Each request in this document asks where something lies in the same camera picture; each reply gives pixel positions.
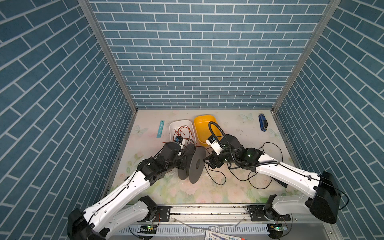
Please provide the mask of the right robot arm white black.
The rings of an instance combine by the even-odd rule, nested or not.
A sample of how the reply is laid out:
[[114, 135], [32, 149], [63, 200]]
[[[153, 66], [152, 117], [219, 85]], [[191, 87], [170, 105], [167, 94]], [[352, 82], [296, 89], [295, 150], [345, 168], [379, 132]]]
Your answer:
[[300, 170], [272, 158], [261, 150], [244, 148], [232, 135], [221, 139], [210, 136], [206, 144], [213, 149], [207, 158], [212, 168], [234, 164], [238, 168], [269, 176], [283, 186], [300, 191], [300, 194], [294, 196], [269, 196], [263, 208], [267, 219], [276, 221], [288, 215], [311, 214], [328, 224], [337, 222], [344, 193], [331, 173], [324, 171], [317, 174]]

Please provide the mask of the grey cable spool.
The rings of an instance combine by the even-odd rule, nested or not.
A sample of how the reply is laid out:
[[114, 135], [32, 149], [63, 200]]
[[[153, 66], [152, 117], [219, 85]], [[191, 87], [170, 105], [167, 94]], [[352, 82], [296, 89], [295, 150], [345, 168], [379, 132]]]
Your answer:
[[178, 177], [180, 180], [189, 179], [191, 184], [195, 184], [203, 172], [206, 150], [203, 147], [188, 144], [183, 148], [182, 157], [182, 169], [178, 168]]

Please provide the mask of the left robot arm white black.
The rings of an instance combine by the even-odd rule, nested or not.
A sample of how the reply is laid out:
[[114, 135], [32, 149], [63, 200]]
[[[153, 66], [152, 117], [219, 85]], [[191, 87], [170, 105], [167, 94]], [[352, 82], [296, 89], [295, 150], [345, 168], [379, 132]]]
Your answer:
[[126, 205], [173, 169], [186, 168], [196, 151], [193, 145], [165, 143], [153, 157], [141, 161], [136, 171], [92, 206], [73, 210], [68, 217], [67, 234], [71, 240], [107, 240], [119, 230], [139, 221], [152, 221], [157, 204], [148, 196], [133, 206]]

